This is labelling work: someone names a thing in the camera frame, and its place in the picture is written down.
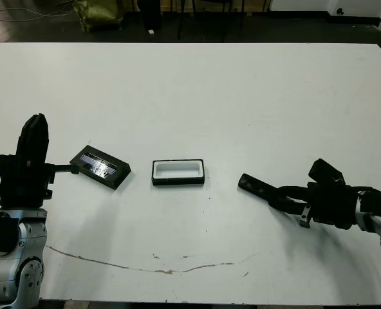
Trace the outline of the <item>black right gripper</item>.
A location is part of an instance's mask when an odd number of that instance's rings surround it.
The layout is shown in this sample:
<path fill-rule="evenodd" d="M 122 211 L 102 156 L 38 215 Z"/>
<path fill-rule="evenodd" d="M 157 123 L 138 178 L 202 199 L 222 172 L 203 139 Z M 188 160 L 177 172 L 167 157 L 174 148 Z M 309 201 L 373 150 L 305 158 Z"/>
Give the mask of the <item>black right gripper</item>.
<path fill-rule="evenodd" d="M 310 228 L 310 220 L 333 225 L 339 229 L 350 229 L 357 224 L 356 204 L 358 191 L 348 185 L 327 187 L 309 182 L 307 187 L 282 186 L 279 194 L 296 200 L 273 199 L 269 206 L 281 212 L 301 215 L 299 225 Z"/>

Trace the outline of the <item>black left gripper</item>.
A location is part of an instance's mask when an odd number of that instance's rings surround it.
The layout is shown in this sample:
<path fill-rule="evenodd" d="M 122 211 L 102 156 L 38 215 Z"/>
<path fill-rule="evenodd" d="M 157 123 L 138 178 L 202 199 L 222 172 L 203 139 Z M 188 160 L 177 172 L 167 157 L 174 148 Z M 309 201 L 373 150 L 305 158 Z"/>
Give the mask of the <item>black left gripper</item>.
<path fill-rule="evenodd" d="M 39 158 L 45 162 L 49 145 L 46 117 L 40 113 L 31 116 L 24 124 L 18 139 L 16 154 L 25 158 L 33 155 L 33 127 L 39 119 Z M 38 209 L 50 200 L 53 191 L 48 188 L 57 173 L 79 174 L 73 164 L 34 164 L 22 162 L 16 156 L 0 156 L 0 206 L 2 208 L 24 207 Z"/>

